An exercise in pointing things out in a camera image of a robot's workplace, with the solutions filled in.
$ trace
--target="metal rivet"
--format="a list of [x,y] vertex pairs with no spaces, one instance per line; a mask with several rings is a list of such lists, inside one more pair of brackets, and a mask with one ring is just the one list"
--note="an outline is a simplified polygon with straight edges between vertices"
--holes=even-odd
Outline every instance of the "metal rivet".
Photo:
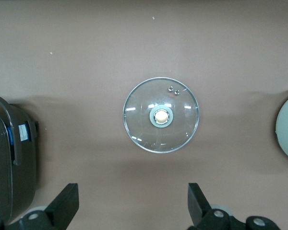
[[265,226],[265,222],[262,219],[259,218],[255,218],[253,219],[254,224],[258,225],[258,226]]
[[28,219],[36,219],[37,217],[38,217],[38,214],[33,213],[28,217]]
[[219,217],[219,218],[223,218],[224,217],[224,213],[217,210],[213,213],[216,217]]

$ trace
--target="glass lid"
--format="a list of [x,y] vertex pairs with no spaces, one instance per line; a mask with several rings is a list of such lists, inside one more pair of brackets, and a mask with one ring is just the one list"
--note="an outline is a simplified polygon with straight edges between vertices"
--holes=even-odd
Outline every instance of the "glass lid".
[[123,110],[131,140],[154,153],[180,149],[194,136],[199,122],[195,96],[170,78],[148,79],[129,94]]

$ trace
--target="light blue ring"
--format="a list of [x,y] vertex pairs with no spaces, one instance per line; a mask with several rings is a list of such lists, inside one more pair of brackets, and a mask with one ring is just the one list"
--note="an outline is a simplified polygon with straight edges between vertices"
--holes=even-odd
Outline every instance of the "light blue ring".
[[[155,113],[158,110],[161,110],[161,109],[167,111],[167,113],[168,113],[168,121],[166,123],[164,123],[164,124],[157,124],[156,121],[155,121],[154,115],[155,115]],[[172,123],[172,121],[173,121],[173,112],[172,112],[171,108],[169,108],[169,107],[167,107],[165,105],[157,105],[150,111],[149,119],[150,119],[151,123],[154,126],[156,126],[158,128],[165,128],[165,127],[168,127]]]

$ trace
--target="dark gray container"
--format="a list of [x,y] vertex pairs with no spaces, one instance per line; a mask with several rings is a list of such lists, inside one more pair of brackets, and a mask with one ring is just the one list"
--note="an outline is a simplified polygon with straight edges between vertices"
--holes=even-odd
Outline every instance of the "dark gray container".
[[0,218],[11,222],[36,190],[37,122],[0,97]]

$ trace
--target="beige table surface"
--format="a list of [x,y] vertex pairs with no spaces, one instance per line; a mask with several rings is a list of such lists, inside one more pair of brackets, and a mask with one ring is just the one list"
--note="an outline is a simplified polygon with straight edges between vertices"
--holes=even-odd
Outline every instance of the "beige table surface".
[[[186,84],[201,110],[182,149],[128,137],[122,108],[152,77]],[[187,186],[241,221],[288,230],[288,1],[0,1],[0,96],[40,122],[31,207],[79,183],[70,230],[184,230]]]

